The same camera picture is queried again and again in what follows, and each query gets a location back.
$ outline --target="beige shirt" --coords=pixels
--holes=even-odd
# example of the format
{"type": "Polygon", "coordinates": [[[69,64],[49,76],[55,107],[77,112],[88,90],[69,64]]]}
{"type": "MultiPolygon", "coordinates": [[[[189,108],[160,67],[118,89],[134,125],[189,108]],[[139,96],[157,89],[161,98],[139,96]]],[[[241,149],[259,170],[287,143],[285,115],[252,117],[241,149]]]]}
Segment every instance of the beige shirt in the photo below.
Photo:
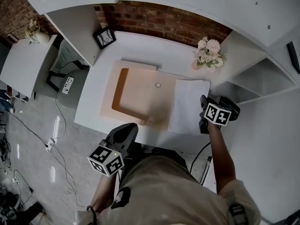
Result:
{"type": "MultiPolygon", "coordinates": [[[[148,157],[126,176],[112,206],[98,214],[99,225],[227,225],[228,194],[244,206],[250,225],[261,217],[242,181],[228,183],[217,195],[189,172],[163,156],[148,157]]],[[[92,222],[90,211],[77,212],[78,225],[92,222]]]]}

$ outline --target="flower vase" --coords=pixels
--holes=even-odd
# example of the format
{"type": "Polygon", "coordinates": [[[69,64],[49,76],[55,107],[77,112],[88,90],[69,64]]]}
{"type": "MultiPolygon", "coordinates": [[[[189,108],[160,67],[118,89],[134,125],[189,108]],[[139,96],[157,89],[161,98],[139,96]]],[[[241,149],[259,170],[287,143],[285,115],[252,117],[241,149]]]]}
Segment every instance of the flower vase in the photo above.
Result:
{"type": "Polygon", "coordinates": [[[36,32],[36,37],[37,37],[37,40],[39,41],[39,43],[41,44],[47,44],[49,42],[49,36],[47,34],[45,34],[44,32],[36,32]]]}
{"type": "Polygon", "coordinates": [[[193,70],[197,71],[197,70],[199,70],[199,69],[202,68],[202,67],[204,67],[204,65],[201,65],[201,66],[198,66],[198,65],[197,65],[197,59],[195,59],[195,60],[193,61],[193,63],[192,63],[192,69],[193,69],[193,70]]]}

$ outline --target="power strip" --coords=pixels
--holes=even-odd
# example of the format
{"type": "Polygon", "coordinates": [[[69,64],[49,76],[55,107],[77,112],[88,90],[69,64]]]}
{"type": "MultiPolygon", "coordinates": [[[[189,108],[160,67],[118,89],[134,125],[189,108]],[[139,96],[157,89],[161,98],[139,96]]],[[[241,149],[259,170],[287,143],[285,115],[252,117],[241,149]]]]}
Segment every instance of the power strip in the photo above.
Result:
{"type": "Polygon", "coordinates": [[[66,83],[65,83],[65,86],[64,86],[64,88],[62,89],[62,93],[64,93],[64,94],[68,94],[68,93],[69,93],[73,81],[74,81],[74,78],[73,78],[73,77],[68,77],[68,78],[67,78],[67,81],[66,81],[66,83]]]}

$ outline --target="chair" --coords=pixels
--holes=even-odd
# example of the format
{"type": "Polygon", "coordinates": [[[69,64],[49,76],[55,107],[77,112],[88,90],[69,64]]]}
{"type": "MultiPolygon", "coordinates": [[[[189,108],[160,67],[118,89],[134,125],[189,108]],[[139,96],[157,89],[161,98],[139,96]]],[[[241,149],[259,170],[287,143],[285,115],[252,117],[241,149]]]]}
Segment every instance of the chair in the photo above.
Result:
{"type": "Polygon", "coordinates": [[[75,49],[65,39],[62,40],[58,56],[46,80],[46,83],[57,91],[59,103],[77,108],[89,69],[89,65],[75,49]],[[74,81],[69,93],[64,94],[62,89],[68,77],[74,78],[74,81]]]}

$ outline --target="wooden board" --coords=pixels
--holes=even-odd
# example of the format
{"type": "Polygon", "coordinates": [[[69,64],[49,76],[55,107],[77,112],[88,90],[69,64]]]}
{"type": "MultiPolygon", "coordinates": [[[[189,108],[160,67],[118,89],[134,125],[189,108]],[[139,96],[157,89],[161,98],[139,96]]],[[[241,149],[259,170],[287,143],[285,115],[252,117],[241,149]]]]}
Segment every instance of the wooden board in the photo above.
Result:
{"type": "Polygon", "coordinates": [[[154,66],[116,61],[100,114],[142,126],[167,129],[176,79],[187,78],[156,71],[154,66]]]}

